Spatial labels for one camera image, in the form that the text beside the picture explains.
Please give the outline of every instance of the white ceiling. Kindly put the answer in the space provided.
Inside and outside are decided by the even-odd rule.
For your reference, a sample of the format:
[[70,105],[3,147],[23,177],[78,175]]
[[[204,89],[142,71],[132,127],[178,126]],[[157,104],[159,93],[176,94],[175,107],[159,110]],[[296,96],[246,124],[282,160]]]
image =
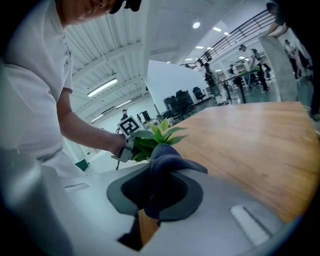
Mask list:
[[[82,25],[65,30],[73,54],[71,106],[91,121],[102,112],[146,93],[144,77],[147,18],[152,1],[143,0],[140,10],[120,9]],[[88,97],[98,86],[116,78],[118,83]]]
[[[181,64],[237,3],[239,0],[162,0],[150,59]],[[195,21],[201,22],[197,29],[192,27]]]
[[[193,63],[238,26],[266,9],[267,0],[162,0],[150,59]],[[201,26],[192,28],[194,21]]]

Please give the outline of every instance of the towel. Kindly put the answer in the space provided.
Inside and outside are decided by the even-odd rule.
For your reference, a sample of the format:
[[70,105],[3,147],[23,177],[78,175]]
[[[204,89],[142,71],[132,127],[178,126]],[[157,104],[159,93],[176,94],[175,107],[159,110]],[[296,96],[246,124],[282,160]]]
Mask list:
[[150,197],[144,208],[147,216],[159,219],[159,213],[184,198],[188,188],[184,182],[170,174],[172,171],[191,169],[208,173],[201,164],[187,160],[170,145],[159,144],[152,152],[149,172]]

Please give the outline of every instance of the desk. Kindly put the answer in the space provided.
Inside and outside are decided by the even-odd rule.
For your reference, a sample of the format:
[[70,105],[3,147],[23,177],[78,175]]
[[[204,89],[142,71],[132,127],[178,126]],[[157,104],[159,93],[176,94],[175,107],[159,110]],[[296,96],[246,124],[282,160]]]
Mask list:
[[[188,128],[175,133],[189,134],[174,145],[184,158],[238,185],[286,223],[308,208],[319,182],[320,144],[299,102],[208,107],[177,127]],[[139,213],[143,241],[156,230],[147,218]]]

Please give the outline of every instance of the wooden table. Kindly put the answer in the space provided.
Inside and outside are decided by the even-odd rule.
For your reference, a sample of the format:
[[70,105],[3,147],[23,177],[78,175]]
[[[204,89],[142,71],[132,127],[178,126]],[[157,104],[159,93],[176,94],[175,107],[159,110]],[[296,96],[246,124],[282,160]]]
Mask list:
[[[299,102],[208,107],[177,127],[188,128],[175,133],[189,134],[174,146],[184,158],[240,186],[286,223],[308,208],[319,182],[320,144]],[[139,217],[146,243],[156,221]]]

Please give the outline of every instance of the grey cloth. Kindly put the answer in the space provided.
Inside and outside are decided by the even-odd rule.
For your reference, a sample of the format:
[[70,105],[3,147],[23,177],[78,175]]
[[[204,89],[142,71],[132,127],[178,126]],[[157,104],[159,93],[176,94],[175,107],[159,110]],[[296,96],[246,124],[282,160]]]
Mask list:
[[208,173],[208,169],[203,165],[188,159],[184,159],[170,145],[159,144],[155,147],[151,155],[150,177],[157,179],[163,172],[171,172],[182,169],[191,169],[201,173]]
[[[182,158],[170,145],[159,144],[156,146],[151,155],[149,171],[150,198],[144,208],[147,216],[158,220],[163,209],[178,203],[187,194],[188,189],[192,189],[186,187],[183,181],[170,175],[172,171],[183,169],[208,173],[207,168],[197,162]],[[202,199],[197,202],[197,205],[190,206],[192,208],[188,209],[190,214],[197,209],[201,201]]]

